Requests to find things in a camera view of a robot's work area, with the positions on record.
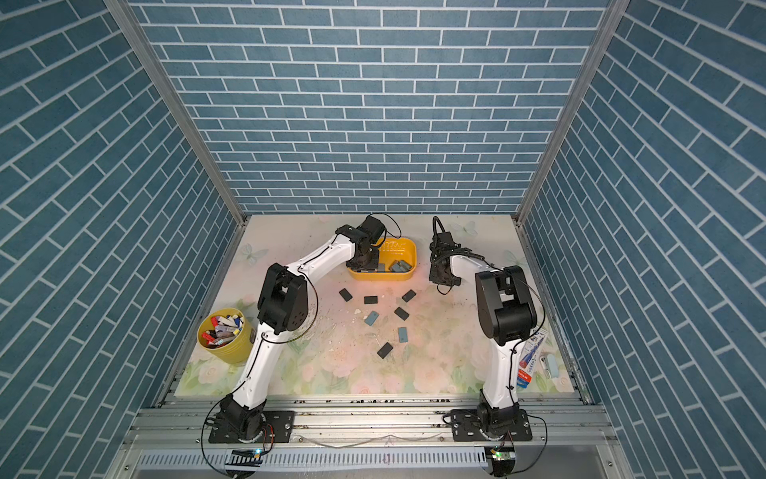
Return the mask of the light blue eraser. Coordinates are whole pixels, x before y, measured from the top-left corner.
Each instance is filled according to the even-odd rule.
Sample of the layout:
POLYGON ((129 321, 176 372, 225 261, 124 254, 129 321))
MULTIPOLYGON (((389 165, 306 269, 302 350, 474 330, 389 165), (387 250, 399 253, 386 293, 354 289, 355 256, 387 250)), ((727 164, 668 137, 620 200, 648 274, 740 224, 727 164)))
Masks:
POLYGON ((366 319, 364 319, 364 322, 370 327, 372 327, 375 321, 377 321, 378 317, 379 317, 379 313, 377 313, 377 311, 371 311, 371 313, 367 315, 366 319))

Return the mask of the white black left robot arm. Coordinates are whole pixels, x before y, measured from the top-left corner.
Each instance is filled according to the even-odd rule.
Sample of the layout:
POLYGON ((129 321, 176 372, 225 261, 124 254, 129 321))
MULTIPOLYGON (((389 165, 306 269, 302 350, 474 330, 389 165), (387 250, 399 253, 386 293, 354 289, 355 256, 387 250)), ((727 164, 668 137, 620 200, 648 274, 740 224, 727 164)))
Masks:
POLYGON ((259 438, 265 429, 267 389, 282 348, 309 316, 309 296, 319 300, 315 284, 336 267, 377 267, 387 229, 369 215, 357 227, 344 225, 333 237, 287 265, 274 263, 265 274, 257 301, 257 336, 233 391, 219 403, 219 419, 241 442, 259 438))

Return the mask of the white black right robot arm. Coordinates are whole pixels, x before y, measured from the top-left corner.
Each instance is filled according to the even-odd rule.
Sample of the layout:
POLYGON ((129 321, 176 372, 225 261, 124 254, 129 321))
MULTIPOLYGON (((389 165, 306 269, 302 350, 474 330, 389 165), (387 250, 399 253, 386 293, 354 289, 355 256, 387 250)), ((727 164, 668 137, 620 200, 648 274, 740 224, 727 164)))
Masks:
POLYGON ((521 267, 492 265, 454 241, 438 219, 429 249, 431 283, 448 289, 468 283, 475 288, 479 325, 491 343, 477 416, 482 430, 497 437, 521 415, 517 388, 521 353, 538 327, 530 286, 521 267))

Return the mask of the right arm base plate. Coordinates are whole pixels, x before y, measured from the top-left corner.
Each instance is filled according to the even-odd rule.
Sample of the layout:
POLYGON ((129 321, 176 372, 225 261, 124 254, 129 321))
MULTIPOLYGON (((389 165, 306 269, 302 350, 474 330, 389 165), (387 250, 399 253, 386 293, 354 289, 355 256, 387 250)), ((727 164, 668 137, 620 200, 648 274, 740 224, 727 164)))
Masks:
POLYGON ((508 441, 528 442, 533 439, 529 415, 524 409, 505 408, 498 411, 453 409, 442 416, 456 442, 508 441))

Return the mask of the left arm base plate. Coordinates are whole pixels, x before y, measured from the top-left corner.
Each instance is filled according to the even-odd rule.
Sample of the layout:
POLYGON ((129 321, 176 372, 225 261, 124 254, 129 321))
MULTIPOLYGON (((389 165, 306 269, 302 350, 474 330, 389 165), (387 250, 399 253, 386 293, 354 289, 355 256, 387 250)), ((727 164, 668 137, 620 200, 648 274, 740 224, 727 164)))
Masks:
POLYGON ((244 429, 230 425, 221 413, 205 420, 209 427, 209 443, 245 444, 245 443, 289 443, 295 412, 290 410, 265 411, 255 424, 248 424, 244 429))

